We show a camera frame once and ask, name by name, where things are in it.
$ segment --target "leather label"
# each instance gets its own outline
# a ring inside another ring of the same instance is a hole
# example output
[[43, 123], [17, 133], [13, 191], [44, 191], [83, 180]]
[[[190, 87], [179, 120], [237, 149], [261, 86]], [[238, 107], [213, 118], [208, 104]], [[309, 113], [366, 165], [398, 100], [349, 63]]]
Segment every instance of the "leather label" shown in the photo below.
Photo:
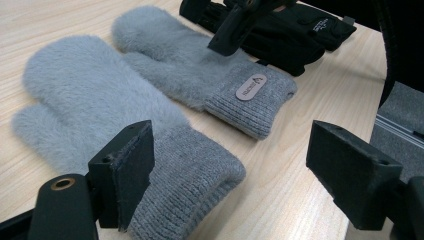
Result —
[[248, 101], [255, 97], [259, 89], [265, 85], [267, 78], [263, 74], [252, 75], [236, 92], [236, 97], [242, 101]]

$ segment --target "glove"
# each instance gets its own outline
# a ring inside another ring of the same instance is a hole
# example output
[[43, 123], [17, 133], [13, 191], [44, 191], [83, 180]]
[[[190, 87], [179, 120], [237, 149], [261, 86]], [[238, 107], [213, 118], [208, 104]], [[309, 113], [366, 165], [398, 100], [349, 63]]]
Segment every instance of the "glove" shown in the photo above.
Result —
[[113, 24], [124, 59], [159, 90], [198, 111], [206, 110], [256, 139], [266, 138], [280, 107], [296, 92], [286, 74], [250, 62], [242, 51], [223, 57], [210, 38], [147, 6]]
[[88, 161], [122, 128], [151, 120], [155, 168], [129, 226], [134, 239], [184, 239], [245, 176], [240, 161], [193, 130], [166, 96], [97, 37], [61, 39], [29, 60], [23, 83], [39, 103], [13, 130], [59, 173]]
[[[230, 13], [230, 6], [210, 2], [198, 24], [216, 33]], [[270, 13], [258, 19], [241, 48], [292, 76], [300, 76], [304, 66], [320, 59], [325, 49], [296, 25]]]
[[284, 21], [296, 21], [304, 33], [326, 50], [334, 51], [356, 31], [356, 27], [339, 20], [331, 14], [304, 4], [273, 13]]

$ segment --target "wooden table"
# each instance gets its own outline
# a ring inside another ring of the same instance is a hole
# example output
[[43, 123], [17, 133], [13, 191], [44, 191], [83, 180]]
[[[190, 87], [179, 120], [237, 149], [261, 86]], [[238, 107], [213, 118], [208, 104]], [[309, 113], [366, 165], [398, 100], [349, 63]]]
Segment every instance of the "wooden table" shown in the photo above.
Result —
[[[34, 101], [21, 85], [28, 58], [59, 38], [93, 34], [111, 43], [114, 19], [154, 4], [178, 16], [181, 1], [0, 1], [0, 222], [34, 207], [56, 173], [13, 135], [12, 116]], [[347, 218], [305, 166], [312, 120], [340, 125], [369, 141], [385, 79], [380, 33], [358, 30], [295, 78], [298, 93], [254, 141], [206, 113], [184, 110], [192, 125], [238, 156], [247, 177], [202, 221], [191, 239], [344, 239]], [[126, 239], [100, 230], [101, 239]]]

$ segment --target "knitted cuff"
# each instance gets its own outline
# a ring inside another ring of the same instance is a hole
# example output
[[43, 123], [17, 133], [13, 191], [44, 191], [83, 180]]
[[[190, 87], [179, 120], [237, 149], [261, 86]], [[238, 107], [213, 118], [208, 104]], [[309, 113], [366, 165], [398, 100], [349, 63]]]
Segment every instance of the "knitted cuff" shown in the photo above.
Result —
[[243, 63], [229, 71], [206, 100], [205, 109], [246, 134], [264, 139], [278, 110], [296, 91], [296, 83], [288, 75]]
[[241, 162], [190, 126], [155, 139], [151, 185], [130, 224], [135, 239], [185, 239], [245, 177]]

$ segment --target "fuzzy mitten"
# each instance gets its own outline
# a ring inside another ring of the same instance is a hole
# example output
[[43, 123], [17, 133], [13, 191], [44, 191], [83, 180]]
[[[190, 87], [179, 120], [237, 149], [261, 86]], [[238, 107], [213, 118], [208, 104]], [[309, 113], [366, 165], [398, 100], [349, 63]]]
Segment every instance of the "fuzzy mitten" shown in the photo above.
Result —
[[193, 130], [181, 111], [97, 37], [61, 39], [28, 62], [23, 83], [39, 103], [14, 132], [59, 173], [88, 161], [122, 128], [151, 120], [155, 168], [129, 231], [134, 239], [184, 239], [245, 176], [240, 161]]
[[256, 139], [269, 135], [278, 110], [297, 90], [288, 74], [253, 63], [240, 50], [229, 57], [213, 52], [209, 37], [153, 6], [119, 17], [112, 35], [125, 61], [166, 95]]

